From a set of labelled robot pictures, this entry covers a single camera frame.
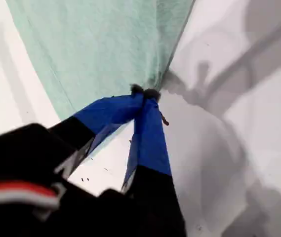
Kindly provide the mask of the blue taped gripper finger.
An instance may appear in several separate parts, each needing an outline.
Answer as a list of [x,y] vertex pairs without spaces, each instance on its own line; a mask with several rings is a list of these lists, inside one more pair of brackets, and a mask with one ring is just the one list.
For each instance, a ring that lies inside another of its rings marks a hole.
[[144,91],[134,119],[124,191],[134,205],[132,214],[140,237],[185,237],[186,228],[171,174],[160,93]]
[[136,84],[131,93],[104,97],[87,105],[49,130],[75,149],[54,170],[67,179],[75,169],[108,136],[130,122],[140,112],[144,102],[144,89]]

